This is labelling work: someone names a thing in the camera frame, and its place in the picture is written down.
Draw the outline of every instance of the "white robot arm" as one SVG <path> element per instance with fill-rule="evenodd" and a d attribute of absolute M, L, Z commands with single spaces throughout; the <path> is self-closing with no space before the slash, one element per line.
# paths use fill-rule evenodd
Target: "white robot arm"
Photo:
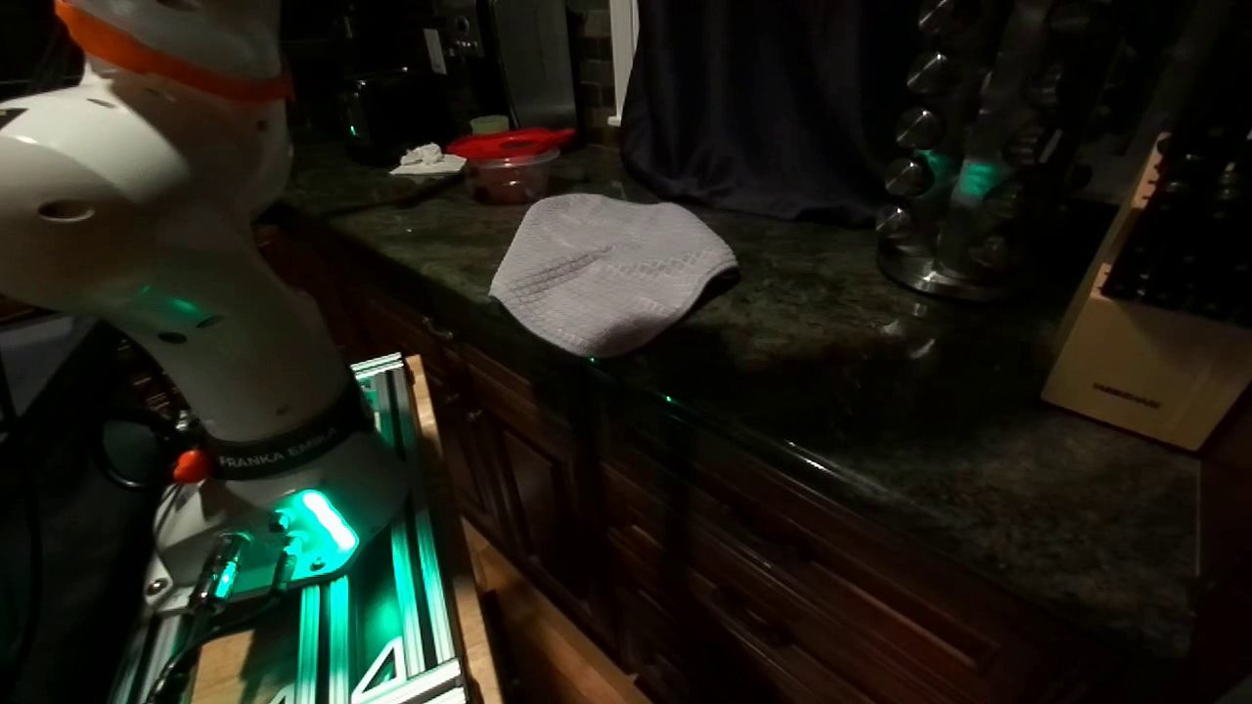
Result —
<path fill-rule="evenodd" d="M 160 507 L 149 606 L 179 606 L 220 536 L 274 512 L 312 507 L 329 522 L 300 530 L 331 552 L 253 542 L 286 558 L 269 586 L 336 573 L 410 479 L 355 426 L 318 310 L 253 253 L 250 220 L 290 172 L 278 0 L 55 6 L 85 71 L 0 105 L 0 292 L 119 324 L 220 452 L 211 479 Z"/>

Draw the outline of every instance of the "red object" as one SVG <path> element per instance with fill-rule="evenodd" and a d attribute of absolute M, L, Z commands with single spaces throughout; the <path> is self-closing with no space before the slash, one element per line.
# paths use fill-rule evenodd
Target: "red object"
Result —
<path fill-rule="evenodd" d="M 183 452 L 172 463 L 172 479 L 177 479 L 177 486 L 206 479 L 206 472 L 211 472 L 211 459 L 206 459 L 198 447 L 183 449 Z"/>
<path fill-rule="evenodd" d="M 565 150 L 571 137 L 575 127 L 468 134 L 445 143 L 445 152 L 458 152 L 467 159 L 509 159 L 509 156 L 540 156 L 540 152 Z"/>

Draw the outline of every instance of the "kitchen counter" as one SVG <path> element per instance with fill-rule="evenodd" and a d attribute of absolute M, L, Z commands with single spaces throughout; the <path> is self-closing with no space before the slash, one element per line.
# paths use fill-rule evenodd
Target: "kitchen counter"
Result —
<path fill-rule="evenodd" d="M 558 182 L 649 200 L 613 150 L 578 150 Z M 467 182 L 400 189 L 336 150 L 300 152 L 286 204 L 505 358 L 583 362 L 488 302 L 524 207 L 477 204 Z M 944 306 L 886 281 L 863 230 L 702 220 L 739 253 L 739 277 L 595 375 L 681 405 L 1090 635 L 1184 654 L 1202 463 L 1038 399 L 1079 266 L 1006 306 Z"/>

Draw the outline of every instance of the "white cloth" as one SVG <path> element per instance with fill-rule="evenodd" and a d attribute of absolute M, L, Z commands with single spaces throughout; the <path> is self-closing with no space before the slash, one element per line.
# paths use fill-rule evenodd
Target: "white cloth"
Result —
<path fill-rule="evenodd" d="M 732 246 L 678 204 L 575 191 L 524 210 L 488 292 L 528 333 L 595 358 L 665 333 L 732 266 Z"/>

